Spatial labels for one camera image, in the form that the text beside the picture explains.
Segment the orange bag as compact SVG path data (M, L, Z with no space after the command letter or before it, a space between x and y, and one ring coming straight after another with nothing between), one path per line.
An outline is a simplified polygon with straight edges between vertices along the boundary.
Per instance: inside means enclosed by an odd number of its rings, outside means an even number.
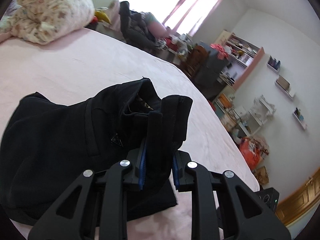
M245 159L250 170L253 170L261 161L261 152L259 143L253 139L244 137L239 144L239 151Z

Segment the pink curtain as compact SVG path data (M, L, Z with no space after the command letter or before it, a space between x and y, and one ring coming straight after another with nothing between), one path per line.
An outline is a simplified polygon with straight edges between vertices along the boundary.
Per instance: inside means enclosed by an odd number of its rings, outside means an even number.
M179 0L162 24L173 33L194 36L222 0Z

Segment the dark clothes pile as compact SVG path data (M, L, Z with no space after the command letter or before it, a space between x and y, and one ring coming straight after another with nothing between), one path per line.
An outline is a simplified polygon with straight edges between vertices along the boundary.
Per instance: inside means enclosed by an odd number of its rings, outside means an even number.
M120 2L119 16L120 30L127 44L148 51L165 48L164 42L157 41L149 32L142 14L130 10L128 1Z

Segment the white small rack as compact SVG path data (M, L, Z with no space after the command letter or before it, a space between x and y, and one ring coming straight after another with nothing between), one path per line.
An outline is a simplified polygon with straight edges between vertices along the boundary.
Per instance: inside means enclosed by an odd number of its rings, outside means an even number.
M239 127L245 136L252 137L273 118L276 111L275 105L269 103L263 95L253 100L249 110L245 110L238 121Z

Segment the pink bed sheet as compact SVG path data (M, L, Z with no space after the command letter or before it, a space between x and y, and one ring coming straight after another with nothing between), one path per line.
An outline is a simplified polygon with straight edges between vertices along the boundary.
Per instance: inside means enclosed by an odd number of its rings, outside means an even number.
M174 65L86 28L48 45L19 38L1 44L1 129L18 102L39 92L54 103L72 105L106 87L149 78L159 97L193 100L182 150L208 170L233 171L252 191L259 185L205 97Z

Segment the black pants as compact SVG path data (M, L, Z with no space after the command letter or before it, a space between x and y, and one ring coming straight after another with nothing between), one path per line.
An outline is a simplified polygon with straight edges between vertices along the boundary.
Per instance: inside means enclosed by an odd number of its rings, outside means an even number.
M40 93L22 98L1 140L1 206L16 222L34 225L85 170L100 172L146 144L146 179L130 193L127 218L174 207L173 154L187 136L193 101L160 98L147 78L107 87L65 106Z

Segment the dark wooden chair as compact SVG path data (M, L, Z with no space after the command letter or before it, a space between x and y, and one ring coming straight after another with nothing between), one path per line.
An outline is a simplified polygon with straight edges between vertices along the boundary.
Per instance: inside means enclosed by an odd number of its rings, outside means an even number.
M208 56L209 53L203 46L196 45L184 63L184 72L186 76L193 78L200 67L205 63Z

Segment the pink bookshelf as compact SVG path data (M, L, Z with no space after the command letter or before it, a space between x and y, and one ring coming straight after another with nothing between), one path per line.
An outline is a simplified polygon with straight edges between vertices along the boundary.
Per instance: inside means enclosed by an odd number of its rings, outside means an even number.
M215 44L223 46L228 53L229 63L222 72L231 79L231 86L236 91L265 55L264 48L225 30L220 33Z

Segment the yellow plush toy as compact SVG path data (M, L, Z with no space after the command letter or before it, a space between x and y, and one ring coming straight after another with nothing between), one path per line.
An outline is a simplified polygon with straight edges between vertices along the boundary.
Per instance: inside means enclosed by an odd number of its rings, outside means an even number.
M98 22L105 22L109 25L112 24L110 18L108 17L108 15L102 11L102 10L95 10L95 13L94 13L95 17L98 19Z

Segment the white wall shelf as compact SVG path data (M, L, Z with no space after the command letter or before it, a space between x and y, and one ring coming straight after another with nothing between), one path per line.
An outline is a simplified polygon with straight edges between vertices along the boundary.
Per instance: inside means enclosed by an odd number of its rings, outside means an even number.
M270 56L266 65L270 70L272 70L276 74L279 74L281 69L281 62L279 60L276 60L275 58Z

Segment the rolled floral quilt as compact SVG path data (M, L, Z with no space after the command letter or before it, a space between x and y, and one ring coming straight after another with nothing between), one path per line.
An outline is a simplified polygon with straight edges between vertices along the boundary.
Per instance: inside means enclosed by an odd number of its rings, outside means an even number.
M19 8L1 20L1 33L48 44L88 25L94 18L92 0L17 0Z

